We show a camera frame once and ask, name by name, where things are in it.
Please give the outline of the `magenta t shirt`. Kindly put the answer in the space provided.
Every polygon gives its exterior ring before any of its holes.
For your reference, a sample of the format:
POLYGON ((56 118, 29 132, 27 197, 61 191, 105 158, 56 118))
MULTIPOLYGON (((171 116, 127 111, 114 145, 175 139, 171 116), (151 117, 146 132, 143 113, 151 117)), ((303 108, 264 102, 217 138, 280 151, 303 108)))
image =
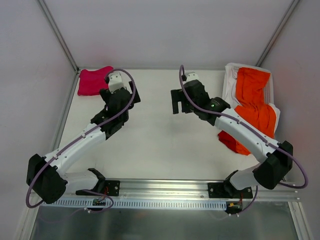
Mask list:
POLYGON ((97 96, 101 89, 108 89, 105 81, 106 75, 112 71, 112 66, 105 66, 98 70, 83 69, 79 75, 78 96, 97 96))

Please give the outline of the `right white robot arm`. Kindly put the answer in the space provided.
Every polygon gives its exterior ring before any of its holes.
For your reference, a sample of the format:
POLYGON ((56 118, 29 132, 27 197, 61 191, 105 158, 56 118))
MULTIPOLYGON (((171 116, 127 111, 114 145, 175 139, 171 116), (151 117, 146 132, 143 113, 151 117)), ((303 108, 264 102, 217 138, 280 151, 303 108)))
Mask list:
POLYGON ((201 120, 226 132, 243 145, 259 162, 245 170, 235 170, 224 181, 219 193, 235 198, 242 190, 252 186, 274 189, 292 169, 288 154, 293 146, 279 143, 257 130, 220 97, 210 98, 199 80, 186 82, 184 89, 171 90, 172 111, 194 113, 201 120))

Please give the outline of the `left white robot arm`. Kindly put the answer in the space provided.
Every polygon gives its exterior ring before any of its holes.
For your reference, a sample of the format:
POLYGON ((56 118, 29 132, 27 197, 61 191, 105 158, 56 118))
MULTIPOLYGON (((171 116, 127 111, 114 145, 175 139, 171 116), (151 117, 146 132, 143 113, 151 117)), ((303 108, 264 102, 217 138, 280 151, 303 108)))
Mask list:
POLYGON ((97 113, 87 127, 70 143, 44 156, 33 155, 28 161, 26 198, 35 192, 41 201, 53 204, 64 194, 102 196, 110 192, 106 178, 95 168, 69 173, 68 169, 92 147, 103 143, 118 132, 129 120, 129 110, 141 101, 136 84, 129 82, 131 90, 118 85, 115 89, 102 89, 100 95, 105 107, 97 113))

